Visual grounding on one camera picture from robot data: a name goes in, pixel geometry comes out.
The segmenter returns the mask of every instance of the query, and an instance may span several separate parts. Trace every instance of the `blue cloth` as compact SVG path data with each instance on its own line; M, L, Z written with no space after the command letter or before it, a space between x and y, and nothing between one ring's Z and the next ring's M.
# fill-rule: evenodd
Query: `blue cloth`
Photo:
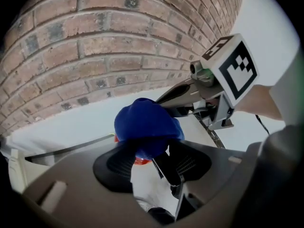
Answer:
M119 141L157 137L137 150L136 157L146 160L166 151L167 139L185 139L179 121L159 104L146 98L139 98L124 107L116 116L114 127Z

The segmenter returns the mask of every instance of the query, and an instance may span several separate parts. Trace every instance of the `orange object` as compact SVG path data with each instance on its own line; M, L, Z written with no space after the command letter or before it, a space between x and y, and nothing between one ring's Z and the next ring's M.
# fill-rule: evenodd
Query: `orange object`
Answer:
M115 134L115 137L114 137L114 142L115 143L119 142L116 134ZM148 164L150 162L151 162L150 160L145 160L145 159L136 157L134 165L145 165L145 164Z

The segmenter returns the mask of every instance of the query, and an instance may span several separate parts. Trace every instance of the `black cable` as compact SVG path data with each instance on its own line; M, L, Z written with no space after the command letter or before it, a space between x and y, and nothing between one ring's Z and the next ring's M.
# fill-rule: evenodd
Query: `black cable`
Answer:
M262 121L261 121L261 118L258 116L258 115L256 115L256 118L257 118L257 120L259 121L259 123L261 123L261 125L263 126L263 128L265 129L265 131L268 133L268 135L269 135L269 131L268 131L268 129L265 127L265 125L262 123Z

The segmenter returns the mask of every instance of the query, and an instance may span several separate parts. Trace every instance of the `person's arm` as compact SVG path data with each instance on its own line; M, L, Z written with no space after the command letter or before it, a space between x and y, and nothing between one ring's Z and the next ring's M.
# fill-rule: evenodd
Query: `person's arm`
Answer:
M236 110L282 120L282 116L269 94L271 86L255 85L237 104Z

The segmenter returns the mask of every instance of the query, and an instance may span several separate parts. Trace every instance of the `white marker cube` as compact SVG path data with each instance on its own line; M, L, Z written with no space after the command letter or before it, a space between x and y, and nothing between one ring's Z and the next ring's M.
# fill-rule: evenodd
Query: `white marker cube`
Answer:
M235 106L252 88L259 77L258 69L240 34L220 38L200 62L212 71Z

